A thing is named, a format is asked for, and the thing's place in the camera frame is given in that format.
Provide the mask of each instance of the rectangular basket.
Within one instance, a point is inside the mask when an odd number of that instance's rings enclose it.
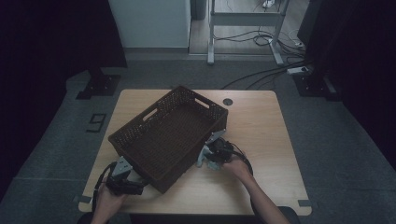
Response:
[[[197,160],[213,132],[226,128],[228,110],[179,86],[108,137],[117,153],[165,193]]]

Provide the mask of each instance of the white wall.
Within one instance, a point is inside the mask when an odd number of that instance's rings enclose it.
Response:
[[[187,48],[190,0],[109,0],[124,48]]]

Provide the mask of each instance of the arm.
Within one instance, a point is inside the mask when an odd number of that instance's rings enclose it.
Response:
[[[223,168],[238,178],[247,189],[251,201],[261,217],[268,224],[289,224],[273,201],[262,191],[248,167],[238,157],[232,157],[231,162],[224,163]]]
[[[107,223],[120,210],[123,202],[128,197],[126,194],[113,194],[105,183],[102,183],[99,188],[96,209],[91,224]]]

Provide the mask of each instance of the person's left hand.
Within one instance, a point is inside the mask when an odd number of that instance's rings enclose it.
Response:
[[[122,207],[123,202],[128,197],[127,194],[115,195],[107,186],[106,178],[99,187],[96,209],[93,214],[92,224],[106,223]]]

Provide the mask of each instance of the metal frame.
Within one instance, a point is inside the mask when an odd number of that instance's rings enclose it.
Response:
[[[207,63],[215,62],[214,47],[214,29],[217,26],[275,26],[276,30],[274,38],[270,39],[270,48],[274,54],[274,58],[278,65],[283,65],[283,60],[277,49],[277,40],[282,28],[283,20],[286,17],[289,0],[285,1],[285,5],[279,12],[263,12],[263,13],[235,13],[235,12],[215,12],[215,1],[212,0],[212,8],[210,10],[210,33],[207,44]]]

